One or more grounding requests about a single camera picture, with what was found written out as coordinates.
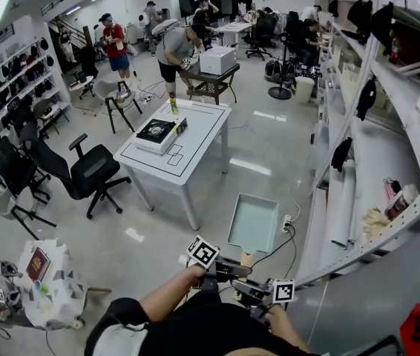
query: staircase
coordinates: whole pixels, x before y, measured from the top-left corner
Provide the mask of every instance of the staircase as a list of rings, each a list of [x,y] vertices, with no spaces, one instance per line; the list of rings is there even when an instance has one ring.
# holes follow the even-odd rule
[[[64,26],[66,30],[70,31],[71,46],[73,48],[73,55],[77,63],[81,62],[81,52],[82,48],[86,46],[86,37],[85,34],[76,29],[73,25],[68,24],[67,22],[55,18],[54,20],[48,22],[48,27],[50,29],[50,35],[53,40],[53,46],[55,47],[56,54],[59,58],[60,66],[62,71],[66,73],[68,70],[74,68],[74,64],[67,62],[62,53],[62,48],[60,46],[60,35],[59,35],[59,26]]]

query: monitor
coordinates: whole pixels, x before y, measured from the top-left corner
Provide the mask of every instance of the monitor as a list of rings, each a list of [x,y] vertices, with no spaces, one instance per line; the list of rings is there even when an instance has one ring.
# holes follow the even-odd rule
[[[195,12],[195,0],[179,0],[180,16],[182,18],[192,16]]]

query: table leg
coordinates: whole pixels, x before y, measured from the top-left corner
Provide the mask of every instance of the table leg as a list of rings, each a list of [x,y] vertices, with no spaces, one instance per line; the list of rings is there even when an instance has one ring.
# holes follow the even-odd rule
[[[126,171],[129,174],[129,177],[131,178],[131,181],[134,183],[137,190],[139,191],[139,194],[140,194],[142,200],[144,200],[145,205],[147,205],[148,210],[150,210],[150,211],[154,210],[154,206],[152,205],[151,201],[149,200],[147,193],[145,192],[143,186],[141,185],[141,182],[136,178],[136,174],[134,173],[134,170],[127,165],[125,165],[125,168],[126,168]]]
[[[195,217],[194,204],[192,203],[190,191],[188,190],[187,185],[180,186],[180,198],[182,198],[182,204],[184,209],[186,210],[190,226],[194,231],[198,231],[200,225],[198,224],[197,218]]]
[[[222,137],[222,173],[228,173],[228,120],[222,126],[220,131]]]

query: trash can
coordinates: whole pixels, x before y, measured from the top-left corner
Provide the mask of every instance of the trash can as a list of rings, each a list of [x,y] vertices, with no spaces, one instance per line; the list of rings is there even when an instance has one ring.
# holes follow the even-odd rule
[[[314,79],[305,76],[296,77],[296,92],[294,94],[296,103],[305,104],[309,102],[314,84]]]

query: sneaker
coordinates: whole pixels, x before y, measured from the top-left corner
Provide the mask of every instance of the sneaker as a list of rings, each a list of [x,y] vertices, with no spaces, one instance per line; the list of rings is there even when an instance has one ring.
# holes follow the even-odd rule
[[[195,88],[189,88],[187,90],[187,95],[192,96],[202,96],[203,94],[199,90],[195,90]]]

